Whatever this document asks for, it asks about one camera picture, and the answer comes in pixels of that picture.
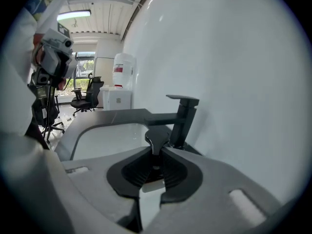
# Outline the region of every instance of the office chair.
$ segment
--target office chair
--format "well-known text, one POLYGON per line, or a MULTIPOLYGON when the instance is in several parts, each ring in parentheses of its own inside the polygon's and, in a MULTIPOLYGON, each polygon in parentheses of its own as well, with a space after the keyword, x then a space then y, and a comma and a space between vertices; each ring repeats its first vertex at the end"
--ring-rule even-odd
POLYGON ((88 78, 89 78, 89 82, 88 82, 88 87, 87 87, 87 92, 90 92, 91 91, 91 88, 90 88, 90 85, 91 85, 91 81, 93 79, 93 74, 90 73, 88 74, 88 78))
POLYGON ((94 108, 98 105, 98 94, 99 89, 104 85, 104 82, 101 81, 101 77, 93 77, 90 82, 89 90, 86 92, 81 92, 80 89, 74 89, 72 92, 76 94, 76 101, 72 101, 70 105, 77 110, 73 113, 75 117, 75 113, 78 111, 86 112, 87 110, 91 111, 91 108, 94 108), (81 93, 86 93, 85 99, 82 99, 81 93))
POLYGON ((47 143, 50 143, 49 137, 52 130, 59 130, 62 133, 65 133, 64 129, 58 128, 58 125, 62 125, 64 127, 63 122, 59 122, 54 124, 55 120, 59 118, 59 102, 58 96, 55 95, 55 88, 51 88, 51 101, 49 108, 49 122, 47 123, 47 105, 48 105, 48 95, 49 95, 49 87, 36 87, 32 84, 28 85, 30 90, 36 95, 36 101, 34 102, 32 109, 33 115, 36 118, 38 125, 46 128, 47 135, 47 143))

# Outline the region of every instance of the white cloth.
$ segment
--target white cloth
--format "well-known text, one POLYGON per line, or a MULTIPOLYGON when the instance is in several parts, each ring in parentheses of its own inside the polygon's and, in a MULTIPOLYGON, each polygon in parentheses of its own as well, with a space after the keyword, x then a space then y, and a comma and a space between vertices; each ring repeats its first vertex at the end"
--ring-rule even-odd
POLYGON ((36 97, 27 87, 35 33, 44 34, 57 21, 66 0, 53 0, 38 22, 23 8, 0 50, 0 131, 24 135, 36 97))

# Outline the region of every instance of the floor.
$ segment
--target floor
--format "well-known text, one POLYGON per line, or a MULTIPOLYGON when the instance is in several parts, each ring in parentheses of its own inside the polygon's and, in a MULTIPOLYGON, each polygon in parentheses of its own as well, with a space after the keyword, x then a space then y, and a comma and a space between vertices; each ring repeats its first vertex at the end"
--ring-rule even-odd
MULTIPOLYGON (((96 108, 96 111, 101 111, 103 109, 101 108, 96 108)), ((66 131, 66 129, 69 127, 69 125, 73 122, 73 120, 75 119, 73 117, 73 113, 74 111, 76 111, 75 108, 73 108, 71 105, 59 105, 59 118, 55 120, 55 123, 58 123, 60 121, 63 122, 64 124, 64 130, 66 131)), ((59 140, 62 138, 63 134, 62 131, 57 131, 57 130, 53 130, 50 134, 49 137, 49 141, 50 143, 48 143, 48 146, 50 148, 51 151, 54 151, 59 140)))

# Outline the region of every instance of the fluorescent light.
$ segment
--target fluorescent light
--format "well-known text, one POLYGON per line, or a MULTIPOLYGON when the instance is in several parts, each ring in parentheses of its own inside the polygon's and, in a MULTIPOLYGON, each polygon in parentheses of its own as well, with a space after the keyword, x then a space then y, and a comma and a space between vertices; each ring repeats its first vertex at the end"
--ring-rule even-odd
POLYGON ((65 12, 58 15, 58 21, 69 18, 80 18, 91 16, 91 10, 76 10, 71 12, 65 12))

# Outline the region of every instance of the white sink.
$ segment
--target white sink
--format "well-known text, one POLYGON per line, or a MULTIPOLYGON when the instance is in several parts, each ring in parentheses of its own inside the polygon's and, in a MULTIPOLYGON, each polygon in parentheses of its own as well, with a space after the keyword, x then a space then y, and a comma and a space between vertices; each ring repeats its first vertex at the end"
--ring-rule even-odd
POLYGON ((141 124, 97 127, 79 139, 73 160, 102 157, 149 146, 144 135, 148 128, 141 124))

